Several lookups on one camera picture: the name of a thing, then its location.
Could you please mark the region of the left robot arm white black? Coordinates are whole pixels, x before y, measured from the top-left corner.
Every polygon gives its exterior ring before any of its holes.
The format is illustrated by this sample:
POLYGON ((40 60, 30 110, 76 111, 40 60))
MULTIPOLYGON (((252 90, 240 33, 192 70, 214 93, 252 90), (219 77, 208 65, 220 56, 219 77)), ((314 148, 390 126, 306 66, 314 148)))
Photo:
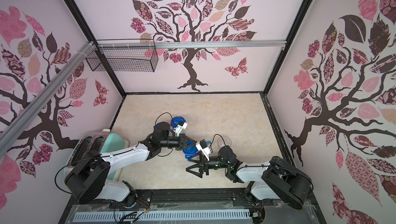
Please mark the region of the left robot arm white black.
POLYGON ((127 181, 109 180, 108 175, 150 160, 164 147, 177 150, 206 147, 206 141, 197 142, 186 136, 183 133, 185 127, 186 124, 181 122, 173 131, 169 123, 160 122, 154 126, 153 133, 136 146, 108 153, 90 151, 73 163, 73 169, 65 177, 65 185, 79 204, 100 199, 118 202, 126 207, 133 206, 137 200, 136 190, 127 181))

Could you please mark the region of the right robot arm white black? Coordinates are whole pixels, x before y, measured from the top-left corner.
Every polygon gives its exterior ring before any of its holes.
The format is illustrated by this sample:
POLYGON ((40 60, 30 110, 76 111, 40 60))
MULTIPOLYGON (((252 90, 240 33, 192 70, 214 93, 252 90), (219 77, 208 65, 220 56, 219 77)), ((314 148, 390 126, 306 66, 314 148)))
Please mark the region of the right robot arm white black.
POLYGON ((308 194, 312 191, 311 178, 278 156, 265 163, 247 164, 237 159, 228 145, 216 156, 199 151, 199 158, 189 159, 193 165, 186 172, 199 178, 209 175, 210 170, 225 169, 225 176, 233 183, 251 183, 247 193, 256 200, 279 199, 290 207, 301 210, 308 194))

